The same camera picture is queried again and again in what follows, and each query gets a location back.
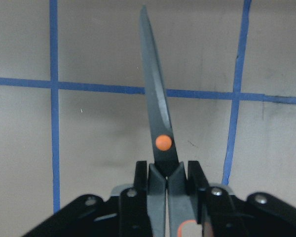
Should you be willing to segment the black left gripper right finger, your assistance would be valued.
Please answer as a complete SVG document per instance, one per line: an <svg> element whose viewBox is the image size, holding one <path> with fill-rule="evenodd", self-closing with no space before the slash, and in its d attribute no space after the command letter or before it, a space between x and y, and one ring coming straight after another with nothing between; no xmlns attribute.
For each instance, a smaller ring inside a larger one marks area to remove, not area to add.
<svg viewBox="0 0 296 237"><path fill-rule="evenodd" d="M188 190L205 237L296 237L296 208L263 192L246 200L211 186L198 161L188 162Z"/></svg>

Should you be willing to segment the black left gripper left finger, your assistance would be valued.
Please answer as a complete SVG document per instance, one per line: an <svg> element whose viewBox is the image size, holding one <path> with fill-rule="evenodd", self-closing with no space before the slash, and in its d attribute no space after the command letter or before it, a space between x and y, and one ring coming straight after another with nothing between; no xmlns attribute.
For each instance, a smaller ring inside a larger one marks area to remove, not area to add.
<svg viewBox="0 0 296 237"><path fill-rule="evenodd" d="M79 196L25 236L150 237L147 179L147 162L138 161L133 186L107 201L92 194Z"/></svg>

